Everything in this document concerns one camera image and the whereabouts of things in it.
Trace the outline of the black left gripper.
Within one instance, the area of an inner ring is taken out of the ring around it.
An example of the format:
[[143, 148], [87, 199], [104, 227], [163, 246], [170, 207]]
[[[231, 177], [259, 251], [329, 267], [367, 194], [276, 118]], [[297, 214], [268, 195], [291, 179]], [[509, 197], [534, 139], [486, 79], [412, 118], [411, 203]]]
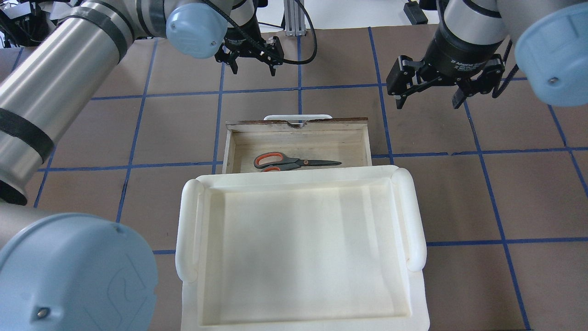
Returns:
[[263, 38], [256, 18], [239, 28], [229, 24], [223, 43], [214, 55], [216, 62], [229, 65], [233, 74], [238, 73], [237, 58], [255, 58], [266, 63], [272, 77], [278, 65], [284, 63], [284, 52], [278, 36]]

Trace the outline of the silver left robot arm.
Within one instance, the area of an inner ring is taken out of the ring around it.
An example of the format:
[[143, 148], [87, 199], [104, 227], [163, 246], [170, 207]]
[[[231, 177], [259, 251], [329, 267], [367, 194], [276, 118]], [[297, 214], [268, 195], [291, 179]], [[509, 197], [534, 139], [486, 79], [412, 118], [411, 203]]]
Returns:
[[238, 65], [234, 75], [168, 40], [136, 40], [27, 184], [29, 206], [94, 214], [146, 239], [159, 270], [151, 331], [181, 328], [180, 195], [187, 180], [221, 171], [228, 106], [273, 97], [271, 88], [286, 87], [296, 100], [297, 66], [278, 67], [271, 77], [256, 59]]

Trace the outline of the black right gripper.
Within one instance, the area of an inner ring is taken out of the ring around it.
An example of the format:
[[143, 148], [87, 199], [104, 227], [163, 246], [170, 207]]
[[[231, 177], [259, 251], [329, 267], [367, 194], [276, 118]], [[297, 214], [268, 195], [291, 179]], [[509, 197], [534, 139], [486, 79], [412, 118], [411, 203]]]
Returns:
[[407, 97], [433, 86], [458, 86], [452, 105], [459, 109], [477, 93], [487, 94], [505, 71], [505, 63], [491, 45], [472, 44], [460, 39], [445, 25], [437, 27], [424, 57], [416, 61], [407, 55], [397, 57], [386, 90], [394, 96], [396, 109], [403, 109]]

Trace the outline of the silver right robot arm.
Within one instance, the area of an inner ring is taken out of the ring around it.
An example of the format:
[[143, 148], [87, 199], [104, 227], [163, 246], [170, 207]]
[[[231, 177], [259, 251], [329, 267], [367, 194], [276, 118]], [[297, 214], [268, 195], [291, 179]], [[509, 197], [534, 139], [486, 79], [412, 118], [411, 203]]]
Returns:
[[401, 109], [408, 96], [457, 86], [459, 108], [475, 94], [497, 98], [522, 71], [538, 99], [557, 107], [587, 103], [585, 0], [420, 0], [439, 25], [419, 61], [397, 57], [386, 79]]

